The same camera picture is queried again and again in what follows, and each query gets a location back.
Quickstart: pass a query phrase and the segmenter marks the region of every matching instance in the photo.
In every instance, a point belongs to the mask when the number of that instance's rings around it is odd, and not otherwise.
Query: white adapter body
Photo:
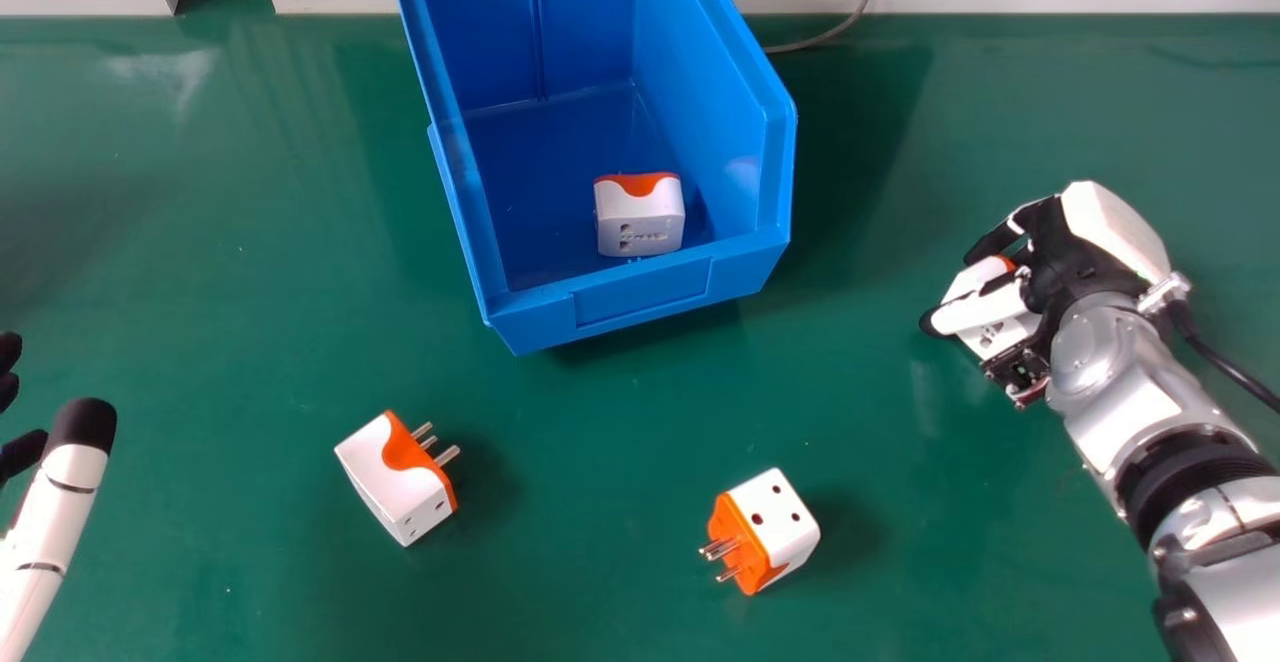
[[[707,522],[710,543],[699,549],[708,561],[724,561],[716,577],[755,594],[796,571],[822,539],[818,521],[777,467],[716,498]]]
[[[428,449],[435,437],[426,437],[430,430],[428,424],[410,433],[387,411],[333,448],[360,498],[402,547],[458,508],[453,483],[443,470],[458,448],[431,457]]]
[[[648,257],[680,248],[685,196],[672,173],[595,179],[596,247],[605,257]]]

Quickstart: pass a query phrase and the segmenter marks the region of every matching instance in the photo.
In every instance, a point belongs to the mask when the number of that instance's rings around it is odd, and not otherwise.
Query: robotic arm
[[[1019,410],[1043,398],[1147,552],[1156,625],[1179,662],[1280,659],[1280,475],[1165,344],[1199,341],[1190,284],[1142,216],[1101,184],[1015,210],[920,319],[955,337]]]
[[[0,411],[18,393],[8,371],[22,339],[0,335]],[[19,662],[63,584],[115,440],[115,410],[76,400],[55,416],[51,434],[32,430],[0,447],[0,485],[40,465],[13,528],[0,543],[0,662]]]

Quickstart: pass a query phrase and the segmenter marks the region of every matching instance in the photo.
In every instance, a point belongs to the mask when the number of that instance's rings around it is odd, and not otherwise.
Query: blue plastic bin
[[[485,324],[517,355],[758,292],[796,111],[730,0],[399,0]],[[593,183],[672,170],[685,246],[596,254]]]

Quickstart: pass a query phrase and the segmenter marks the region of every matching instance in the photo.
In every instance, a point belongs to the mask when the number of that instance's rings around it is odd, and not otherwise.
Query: plug pin
[[[707,547],[699,548],[698,553],[708,562],[714,562],[735,549],[737,549],[737,539],[717,539]]]
[[[457,444],[452,444],[452,446],[449,446],[448,449],[445,449],[444,452],[440,452],[439,457],[435,457],[435,464],[439,465],[439,466],[445,466],[445,465],[448,465],[449,460],[453,460],[453,457],[458,456],[458,452],[462,452],[462,449],[458,448]]]

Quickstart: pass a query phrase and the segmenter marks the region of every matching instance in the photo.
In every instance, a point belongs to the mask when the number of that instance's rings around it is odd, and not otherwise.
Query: storage bin
[[[796,111],[731,0],[399,5],[480,314],[513,353],[764,286]],[[599,255],[593,183],[654,172],[682,181],[684,248]]]

